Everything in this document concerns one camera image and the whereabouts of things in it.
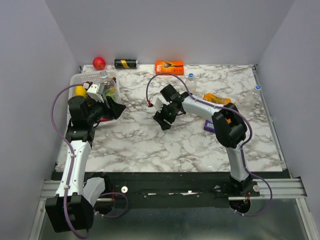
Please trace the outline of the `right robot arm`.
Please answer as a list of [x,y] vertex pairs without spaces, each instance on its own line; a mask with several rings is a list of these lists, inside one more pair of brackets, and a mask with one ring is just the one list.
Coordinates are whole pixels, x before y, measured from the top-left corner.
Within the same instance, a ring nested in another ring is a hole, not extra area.
[[246,170],[246,160],[241,153],[241,144],[246,139],[247,127],[237,107],[233,103],[215,104],[193,96],[185,91],[179,93],[171,84],[160,91],[166,103],[156,98],[150,104],[156,109],[153,119],[163,131],[169,130],[171,124],[180,114],[187,113],[200,116],[213,124],[218,142],[226,148],[230,164],[230,191],[241,196],[247,192],[252,181]]

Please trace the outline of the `clear bottle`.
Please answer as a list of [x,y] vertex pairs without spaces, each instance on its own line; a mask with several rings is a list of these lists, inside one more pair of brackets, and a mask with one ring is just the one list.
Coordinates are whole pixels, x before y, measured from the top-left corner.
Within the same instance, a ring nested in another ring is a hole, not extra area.
[[245,105],[248,108],[253,108],[255,104],[259,101],[261,96],[261,90],[256,90],[255,87],[250,90],[246,95]]
[[186,86],[187,86],[187,88],[188,88],[190,93],[192,93],[192,94],[196,93],[196,91],[197,91],[197,81],[196,81],[195,77],[194,78],[188,78],[188,76],[187,76],[185,84],[186,84]]
[[118,100],[118,97],[119,97],[117,79],[115,77],[111,77],[110,74],[106,70],[101,71],[99,73],[99,75],[100,75],[102,83],[104,83],[103,96],[106,99],[107,96],[105,96],[105,92],[108,89],[116,89],[116,96],[112,97],[113,100],[116,102]]

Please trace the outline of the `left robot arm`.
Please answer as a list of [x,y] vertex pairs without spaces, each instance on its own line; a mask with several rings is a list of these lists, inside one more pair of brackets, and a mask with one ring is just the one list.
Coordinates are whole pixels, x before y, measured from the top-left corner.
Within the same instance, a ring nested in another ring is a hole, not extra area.
[[54,197],[45,210],[56,233],[89,230],[99,197],[110,194],[111,185],[101,177],[85,180],[88,157],[95,137],[94,125],[102,118],[118,119],[126,106],[107,96],[103,101],[76,95],[68,100],[70,120],[62,139],[68,146],[65,167]]

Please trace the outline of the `blue cap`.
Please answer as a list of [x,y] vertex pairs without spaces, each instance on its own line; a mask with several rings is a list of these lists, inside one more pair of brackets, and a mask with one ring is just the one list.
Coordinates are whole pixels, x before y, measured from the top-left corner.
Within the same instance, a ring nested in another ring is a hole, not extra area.
[[260,85],[256,85],[256,86],[255,86],[255,89],[256,89],[257,91],[260,91],[260,90],[262,89],[262,87],[261,87]]

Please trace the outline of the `blue cap table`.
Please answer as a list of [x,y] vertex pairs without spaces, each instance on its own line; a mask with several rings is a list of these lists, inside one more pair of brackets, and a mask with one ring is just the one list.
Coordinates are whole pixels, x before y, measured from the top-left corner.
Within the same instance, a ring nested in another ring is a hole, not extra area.
[[194,77],[195,77],[195,75],[193,73],[188,74],[188,78],[193,79]]

